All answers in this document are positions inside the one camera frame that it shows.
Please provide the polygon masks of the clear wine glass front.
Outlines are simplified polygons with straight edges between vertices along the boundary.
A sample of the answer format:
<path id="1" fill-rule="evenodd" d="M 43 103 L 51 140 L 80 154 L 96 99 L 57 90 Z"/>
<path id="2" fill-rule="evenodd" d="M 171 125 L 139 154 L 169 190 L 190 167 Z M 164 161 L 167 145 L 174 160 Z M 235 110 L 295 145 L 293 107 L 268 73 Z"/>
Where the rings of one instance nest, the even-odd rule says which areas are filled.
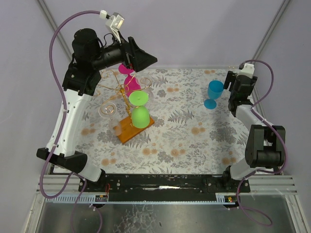
<path id="1" fill-rule="evenodd" d="M 121 124 L 115 118 L 117 107 L 114 103 L 109 101 L 102 103 L 99 107 L 98 113 L 102 118 L 109 120 L 108 125 L 112 134 L 115 136 L 121 135 Z"/>

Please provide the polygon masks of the green wine glass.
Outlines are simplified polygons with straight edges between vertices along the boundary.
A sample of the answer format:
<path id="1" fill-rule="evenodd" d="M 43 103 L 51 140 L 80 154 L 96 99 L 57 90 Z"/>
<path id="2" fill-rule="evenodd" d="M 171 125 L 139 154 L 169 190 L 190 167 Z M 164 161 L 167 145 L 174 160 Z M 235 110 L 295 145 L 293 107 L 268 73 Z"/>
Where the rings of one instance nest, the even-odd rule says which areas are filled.
<path id="1" fill-rule="evenodd" d="M 129 96 L 129 101 L 135 108 L 132 110 L 131 119 L 134 127 L 143 129 L 150 123 L 150 115 L 145 104 L 148 102 L 149 96 L 144 91 L 134 91 Z"/>

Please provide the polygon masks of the pink wine glass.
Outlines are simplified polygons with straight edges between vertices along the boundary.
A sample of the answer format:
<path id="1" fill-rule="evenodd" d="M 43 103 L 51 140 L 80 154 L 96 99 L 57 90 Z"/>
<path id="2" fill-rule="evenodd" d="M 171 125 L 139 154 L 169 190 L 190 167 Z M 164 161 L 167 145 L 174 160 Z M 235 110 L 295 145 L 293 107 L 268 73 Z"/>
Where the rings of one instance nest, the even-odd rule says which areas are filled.
<path id="1" fill-rule="evenodd" d="M 120 64 L 118 69 L 121 74 L 127 75 L 127 77 L 124 80 L 124 84 L 123 84 L 123 88 L 125 90 L 125 94 L 127 97 L 129 97 L 132 92 L 141 90 L 141 87 L 136 77 L 131 75 L 134 72 L 134 70 L 128 69 L 123 64 Z"/>

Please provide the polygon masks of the clear wine glass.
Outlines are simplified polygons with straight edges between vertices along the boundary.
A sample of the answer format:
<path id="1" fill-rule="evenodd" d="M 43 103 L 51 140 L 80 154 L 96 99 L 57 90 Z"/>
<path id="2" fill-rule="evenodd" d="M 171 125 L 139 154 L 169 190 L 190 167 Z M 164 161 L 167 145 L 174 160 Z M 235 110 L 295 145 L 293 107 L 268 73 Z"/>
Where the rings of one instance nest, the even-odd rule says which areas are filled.
<path id="1" fill-rule="evenodd" d="M 153 100 L 154 95 L 152 93 L 152 82 L 149 78 L 143 77 L 139 79 L 139 85 L 142 91 L 148 94 L 149 100 Z"/>
<path id="2" fill-rule="evenodd" d="M 99 107 L 98 113 L 102 118 L 109 120 L 108 125 L 112 134 L 115 136 L 121 135 L 121 124 L 115 118 L 117 107 L 114 103 L 109 101 L 102 103 Z"/>

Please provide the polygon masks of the floral table mat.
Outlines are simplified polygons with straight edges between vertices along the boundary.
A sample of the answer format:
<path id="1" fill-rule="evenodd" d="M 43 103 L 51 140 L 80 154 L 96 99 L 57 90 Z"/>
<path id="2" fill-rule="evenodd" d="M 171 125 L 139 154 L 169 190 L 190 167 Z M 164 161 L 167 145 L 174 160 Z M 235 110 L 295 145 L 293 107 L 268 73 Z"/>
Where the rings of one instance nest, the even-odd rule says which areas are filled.
<path id="1" fill-rule="evenodd" d="M 244 158 L 248 129 L 228 110 L 230 93 L 224 91 L 217 106 L 204 106 L 207 87 L 224 81 L 226 69 L 149 69 L 137 75 L 151 86 L 147 109 L 154 124 L 121 143 L 110 131 L 100 105 L 116 105 L 116 120 L 127 116 L 116 86 L 125 76 L 104 70 L 102 80 L 81 117 L 76 149 L 107 173 L 221 174 Z"/>

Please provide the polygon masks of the blue wine glass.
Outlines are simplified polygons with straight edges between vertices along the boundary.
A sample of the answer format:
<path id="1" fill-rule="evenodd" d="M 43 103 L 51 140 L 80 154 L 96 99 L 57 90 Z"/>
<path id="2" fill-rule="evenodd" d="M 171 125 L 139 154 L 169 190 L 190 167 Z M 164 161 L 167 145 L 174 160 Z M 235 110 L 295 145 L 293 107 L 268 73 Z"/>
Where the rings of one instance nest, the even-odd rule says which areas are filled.
<path id="1" fill-rule="evenodd" d="M 216 100 L 222 95 L 224 84 L 219 80 L 213 80 L 209 83 L 207 89 L 208 98 L 204 101 L 204 106 L 207 109 L 215 109 L 217 106 Z"/>

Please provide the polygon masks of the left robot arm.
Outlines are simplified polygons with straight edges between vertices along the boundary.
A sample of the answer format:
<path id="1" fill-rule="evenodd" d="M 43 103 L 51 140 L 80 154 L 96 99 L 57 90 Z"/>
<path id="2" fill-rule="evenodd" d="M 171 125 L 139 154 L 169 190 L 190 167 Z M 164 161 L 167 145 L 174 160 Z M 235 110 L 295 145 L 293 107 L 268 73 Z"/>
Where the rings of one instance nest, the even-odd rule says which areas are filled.
<path id="1" fill-rule="evenodd" d="M 75 33 L 72 48 L 72 61 L 61 87 L 66 107 L 59 112 L 50 141 L 36 155 L 95 183 L 104 172 L 86 154 L 76 150 L 76 140 L 83 113 L 101 80 L 100 70 L 123 64 L 140 72 L 156 63 L 157 58 L 140 49 L 133 37 L 104 47 L 96 32 L 89 28 Z"/>

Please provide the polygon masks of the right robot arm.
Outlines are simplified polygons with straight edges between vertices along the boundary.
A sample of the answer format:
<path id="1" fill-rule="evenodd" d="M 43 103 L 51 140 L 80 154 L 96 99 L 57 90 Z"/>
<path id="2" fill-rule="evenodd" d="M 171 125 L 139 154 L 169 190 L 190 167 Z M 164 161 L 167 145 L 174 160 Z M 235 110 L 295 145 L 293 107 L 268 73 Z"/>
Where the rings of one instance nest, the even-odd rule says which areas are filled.
<path id="1" fill-rule="evenodd" d="M 276 174 L 286 162 L 285 128 L 268 122 L 249 99 L 257 77 L 229 71 L 224 89 L 230 92 L 228 109 L 248 129 L 244 158 L 226 169 L 228 176 L 240 181 L 256 171 Z"/>

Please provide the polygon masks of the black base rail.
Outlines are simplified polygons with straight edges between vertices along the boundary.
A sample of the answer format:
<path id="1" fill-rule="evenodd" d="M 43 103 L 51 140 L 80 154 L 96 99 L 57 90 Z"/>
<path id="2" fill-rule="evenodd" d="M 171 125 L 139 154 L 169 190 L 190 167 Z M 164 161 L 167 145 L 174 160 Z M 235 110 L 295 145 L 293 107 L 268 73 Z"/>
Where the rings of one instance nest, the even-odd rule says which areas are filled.
<path id="1" fill-rule="evenodd" d="M 80 191 L 107 192 L 110 202 L 207 202 L 217 193 L 250 192 L 249 182 L 232 179 L 228 170 L 222 175 L 104 173 L 96 182 L 80 182 Z"/>

